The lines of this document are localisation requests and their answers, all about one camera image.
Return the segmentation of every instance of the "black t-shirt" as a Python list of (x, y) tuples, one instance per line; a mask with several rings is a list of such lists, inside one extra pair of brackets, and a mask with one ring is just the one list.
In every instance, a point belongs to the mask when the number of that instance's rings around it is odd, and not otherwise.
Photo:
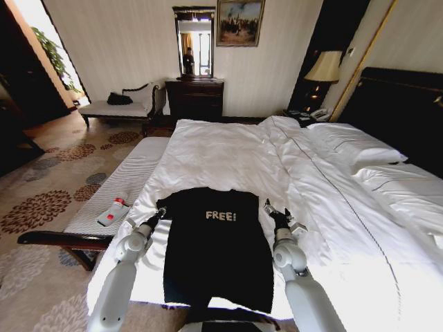
[(258, 221), (258, 197), (207, 187), (157, 201), (172, 224), (166, 248), (165, 302), (206, 307), (211, 297), (271, 312), (273, 267)]

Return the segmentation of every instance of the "green leaves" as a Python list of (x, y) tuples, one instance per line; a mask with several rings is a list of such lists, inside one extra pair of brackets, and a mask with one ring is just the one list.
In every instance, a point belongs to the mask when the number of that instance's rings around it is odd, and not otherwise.
[[(54, 43), (52, 40), (48, 39), (42, 31), (37, 29), (36, 27), (31, 27), (37, 36), (37, 39), (39, 40), (40, 44), (42, 45), (46, 56), (49, 58), (49, 61), (51, 61), (51, 64), (53, 65), (55, 71), (57, 72), (58, 77), (62, 81), (64, 88), (66, 90), (74, 90), (75, 92), (81, 92), (77, 90), (74, 87), (74, 82), (72, 81), (71, 75), (66, 71), (66, 67), (63, 63), (62, 56), (58, 53), (57, 48), (60, 48), (56, 43)], [(65, 84), (63, 82), (63, 77), (67, 76), (70, 81), (69, 84)]]

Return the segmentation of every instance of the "mirror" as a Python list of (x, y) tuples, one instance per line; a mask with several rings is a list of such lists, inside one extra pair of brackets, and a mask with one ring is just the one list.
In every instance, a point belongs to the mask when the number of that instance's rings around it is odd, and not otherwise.
[(172, 7), (181, 77), (213, 77), (215, 7)]

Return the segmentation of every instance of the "white duvet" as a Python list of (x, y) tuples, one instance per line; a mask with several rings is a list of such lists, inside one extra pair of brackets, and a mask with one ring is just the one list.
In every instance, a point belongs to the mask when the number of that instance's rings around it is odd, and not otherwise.
[[(300, 246), (348, 331), (441, 331), (439, 267), (368, 193), (316, 154), (305, 130), (279, 117), (258, 126), (180, 120), (128, 217), (141, 223), (158, 199), (192, 187), (252, 192), (260, 205), (269, 198), (307, 226)], [(271, 247), (274, 224), (262, 208), (259, 220)], [(134, 301), (164, 303), (169, 226), (159, 223), (138, 264)], [(97, 267), (87, 293), (89, 312), (116, 265), (116, 244), (129, 232), (123, 223)], [(271, 315), (291, 318), (278, 271), (274, 288)], [(224, 299), (210, 305), (237, 306)]]

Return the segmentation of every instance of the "wooden dresser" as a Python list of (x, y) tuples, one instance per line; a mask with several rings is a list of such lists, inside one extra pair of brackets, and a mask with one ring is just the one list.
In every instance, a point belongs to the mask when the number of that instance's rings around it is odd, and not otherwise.
[(217, 121), (223, 111), (224, 81), (217, 78), (166, 81), (171, 116)]

